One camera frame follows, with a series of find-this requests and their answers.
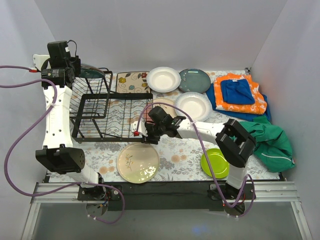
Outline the large dark teal plate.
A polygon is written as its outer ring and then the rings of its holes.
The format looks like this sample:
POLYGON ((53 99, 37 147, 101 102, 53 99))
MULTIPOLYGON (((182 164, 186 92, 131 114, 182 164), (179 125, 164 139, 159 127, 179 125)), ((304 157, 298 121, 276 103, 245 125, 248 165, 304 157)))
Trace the large dark teal plate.
POLYGON ((79 78, 101 79, 104 76, 105 73, 101 69, 89 64, 81 63, 79 78))

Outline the cream green plate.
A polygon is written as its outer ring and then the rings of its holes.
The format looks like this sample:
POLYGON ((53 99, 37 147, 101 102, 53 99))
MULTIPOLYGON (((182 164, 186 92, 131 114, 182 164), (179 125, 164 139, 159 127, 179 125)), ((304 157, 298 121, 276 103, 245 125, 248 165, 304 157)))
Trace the cream green plate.
POLYGON ((142 184, 158 172, 160 157, 156 149, 144 143, 131 143, 117 157, 117 171, 129 183, 142 184))

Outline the black wire dish rack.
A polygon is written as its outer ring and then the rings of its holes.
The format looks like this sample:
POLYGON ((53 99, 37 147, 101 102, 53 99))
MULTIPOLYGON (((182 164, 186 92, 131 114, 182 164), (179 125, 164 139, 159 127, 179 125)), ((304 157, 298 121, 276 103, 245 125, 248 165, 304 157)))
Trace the black wire dish rack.
POLYGON ((84 142, 141 142, 134 136, 131 124, 142 116, 144 107, 153 102, 151 93, 116 92, 117 74, 108 68, 98 68, 103 78, 77 77, 70 100, 71 136, 84 142))

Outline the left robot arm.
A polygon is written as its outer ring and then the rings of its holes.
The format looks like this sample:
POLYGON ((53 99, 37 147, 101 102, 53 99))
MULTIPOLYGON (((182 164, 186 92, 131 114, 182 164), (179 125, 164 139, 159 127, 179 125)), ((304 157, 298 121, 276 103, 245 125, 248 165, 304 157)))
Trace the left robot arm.
POLYGON ((80 74, 81 61, 72 56, 68 41, 47 44, 48 59, 36 64, 41 73, 45 107, 45 135, 36 159, 50 172, 66 175, 78 182, 82 192, 95 200, 106 196, 102 176, 86 164, 85 153, 73 146, 70 132, 70 102, 72 86, 80 74))

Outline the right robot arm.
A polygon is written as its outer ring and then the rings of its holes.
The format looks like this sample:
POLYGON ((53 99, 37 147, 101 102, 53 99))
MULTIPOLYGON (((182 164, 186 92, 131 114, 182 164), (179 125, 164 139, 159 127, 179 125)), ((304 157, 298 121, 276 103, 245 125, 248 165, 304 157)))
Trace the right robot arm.
POLYGON ((139 119, 134 126, 134 135, 142 135, 143 143, 156 145, 161 136, 167 135, 171 138, 199 140, 202 148, 205 142, 219 147, 230 164, 225 190, 221 189, 216 178, 213 181, 224 202, 227 201, 225 194, 235 199, 234 203, 229 204, 229 207, 234 207, 245 192, 246 181, 250 178, 247 167, 256 147, 255 138, 235 119, 230 118, 226 123, 195 121, 182 109, 178 110, 182 115, 173 118, 158 103, 151 103, 143 110, 148 111, 152 120, 152 123, 148 123, 139 119))

